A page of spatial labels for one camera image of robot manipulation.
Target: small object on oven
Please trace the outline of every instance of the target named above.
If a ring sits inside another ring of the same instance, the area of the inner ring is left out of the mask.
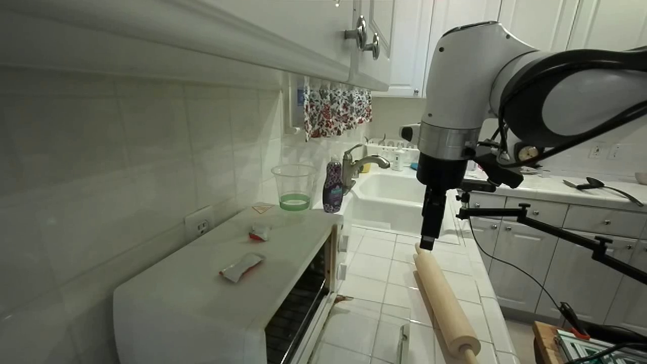
[[[221,277],[229,284],[239,284],[244,273],[249,273],[253,267],[261,265],[265,262],[259,253],[249,253],[237,263],[229,265],[227,269],[221,269]]]

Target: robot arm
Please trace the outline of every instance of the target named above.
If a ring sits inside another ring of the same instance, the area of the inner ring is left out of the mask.
[[[647,113],[647,52],[547,54],[498,23],[469,24],[438,41],[426,97],[421,128],[408,135],[421,151],[416,178],[426,187],[421,247],[433,249],[444,192],[459,189],[467,160],[477,160],[486,115],[522,143],[547,148],[540,158],[554,157]],[[516,189],[522,177],[496,182]]]

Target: white wall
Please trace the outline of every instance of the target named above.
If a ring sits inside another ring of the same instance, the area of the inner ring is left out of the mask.
[[[402,123],[416,123],[425,111],[425,99],[414,97],[376,97],[374,121],[370,139],[399,141]],[[481,141],[492,135],[492,126],[484,126]],[[558,154],[544,163],[544,170],[559,177],[596,177],[606,180],[630,180],[636,170],[647,170],[647,119],[629,123],[621,129],[594,139],[577,148]]]
[[[266,192],[280,139],[276,89],[0,70],[0,363],[116,363],[112,288]]]

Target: drawer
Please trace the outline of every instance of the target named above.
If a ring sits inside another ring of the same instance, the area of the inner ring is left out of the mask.
[[[471,209],[504,209],[505,198],[504,197],[493,197],[493,195],[471,195],[469,197],[469,207]]]
[[[518,209],[520,205],[529,205],[527,217],[542,220],[546,224],[562,227],[567,205],[531,200],[531,198],[508,198],[505,209]]]
[[[572,207],[567,209],[564,227],[601,235],[640,237],[644,222],[647,214]]]

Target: faucet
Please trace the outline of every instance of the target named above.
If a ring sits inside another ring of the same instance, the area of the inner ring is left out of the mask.
[[[389,168],[389,163],[380,158],[378,154],[365,157],[362,160],[352,160],[352,152],[362,148],[363,144],[355,144],[354,148],[344,152],[341,158],[341,185],[350,190],[355,185],[357,174],[362,172],[363,164],[378,164],[382,170]]]

